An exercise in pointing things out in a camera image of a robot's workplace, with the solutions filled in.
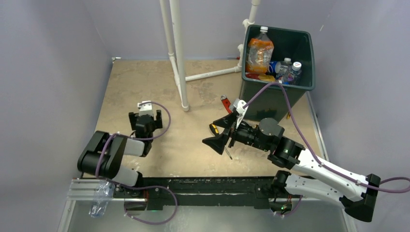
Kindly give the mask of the amber tea bottle red label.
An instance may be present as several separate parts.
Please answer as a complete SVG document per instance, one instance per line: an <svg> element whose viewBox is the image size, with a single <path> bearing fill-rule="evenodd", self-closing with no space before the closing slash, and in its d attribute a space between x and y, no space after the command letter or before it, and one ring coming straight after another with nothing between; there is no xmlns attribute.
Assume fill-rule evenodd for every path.
<svg viewBox="0 0 410 232"><path fill-rule="evenodd" d="M261 81L267 81L267 82L276 82L275 76L272 75L265 75L265 74L260 74L258 75L259 80Z"/></svg>

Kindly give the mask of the crushed clear bottle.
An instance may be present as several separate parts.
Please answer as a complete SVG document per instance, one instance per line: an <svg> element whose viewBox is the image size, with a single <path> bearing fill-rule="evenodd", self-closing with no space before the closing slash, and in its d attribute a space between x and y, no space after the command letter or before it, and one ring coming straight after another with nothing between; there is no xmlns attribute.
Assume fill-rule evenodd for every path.
<svg viewBox="0 0 410 232"><path fill-rule="evenodd" d="M113 198L115 185L109 181L100 180L94 190L89 215L92 218L104 216L107 206Z"/></svg>

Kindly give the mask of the clear water bottle edge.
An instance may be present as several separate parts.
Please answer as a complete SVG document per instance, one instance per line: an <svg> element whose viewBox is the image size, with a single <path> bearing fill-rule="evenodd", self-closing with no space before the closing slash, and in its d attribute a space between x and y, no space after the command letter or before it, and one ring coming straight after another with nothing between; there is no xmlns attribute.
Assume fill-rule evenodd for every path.
<svg viewBox="0 0 410 232"><path fill-rule="evenodd" d="M296 85L299 81L302 72L302 63L294 62L291 67L287 69L281 78L281 82L286 85Z"/></svg>

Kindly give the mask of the orange label bottle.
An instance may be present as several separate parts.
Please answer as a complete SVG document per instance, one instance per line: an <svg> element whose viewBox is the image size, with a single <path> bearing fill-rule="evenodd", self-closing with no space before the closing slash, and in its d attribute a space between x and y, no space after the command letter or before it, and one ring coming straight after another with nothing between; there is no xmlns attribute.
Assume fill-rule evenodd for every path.
<svg viewBox="0 0 410 232"><path fill-rule="evenodd" d="M269 27L261 26L259 35L249 41L246 72L265 74L269 70L274 44L267 35L268 29Z"/></svg>

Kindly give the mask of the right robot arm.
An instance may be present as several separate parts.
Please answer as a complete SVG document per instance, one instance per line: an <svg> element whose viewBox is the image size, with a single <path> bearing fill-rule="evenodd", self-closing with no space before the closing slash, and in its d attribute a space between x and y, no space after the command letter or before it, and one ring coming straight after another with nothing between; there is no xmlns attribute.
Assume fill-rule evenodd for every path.
<svg viewBox="0 0 410 232"><path fill-rule="evenodd" d="M224 131L202 142L216 151L236 142L268 152L268 160L281 168L271 184L279 197L299 195L328 201L344 209L349 216L371 222L381 179L374 175L359 175L314 156L302 144L284 136L284 128L273 118L262 119L257 126L237 122L231 113L215 120Z"/></svg>

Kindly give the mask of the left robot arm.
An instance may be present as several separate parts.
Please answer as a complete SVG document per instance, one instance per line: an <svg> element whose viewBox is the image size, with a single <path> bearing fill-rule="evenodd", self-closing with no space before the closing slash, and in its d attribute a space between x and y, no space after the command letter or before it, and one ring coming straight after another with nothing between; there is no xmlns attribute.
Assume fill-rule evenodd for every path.
<svg viewBox="0 0 410 232"><path fill-rule="evenodd" d="M125 185L125 191L133 198L144 193L143 175L123 166L125 155L146 157L152 148L153 132L161 129L161 110L140 110L130 112L129 120L136 138L147 140L139 141L125 135L113 137L107 132L96 131L80 155L77 168L80 172L97 174L98 177L110 179Z"/></svg>

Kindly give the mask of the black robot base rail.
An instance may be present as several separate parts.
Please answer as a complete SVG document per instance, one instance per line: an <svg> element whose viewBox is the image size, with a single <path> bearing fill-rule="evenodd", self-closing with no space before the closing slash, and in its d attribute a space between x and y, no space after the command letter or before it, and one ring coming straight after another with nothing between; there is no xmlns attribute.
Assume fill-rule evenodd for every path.
<svg viewBox="0 0 410 232"><path fill-rule="evenodd" d="M297 199L284 188L282 178L248 177L144 177L142 185L150 189L115 187L116 200L141 200L148 210L179 206L251 206L270 208L277 198Z"/></svg>

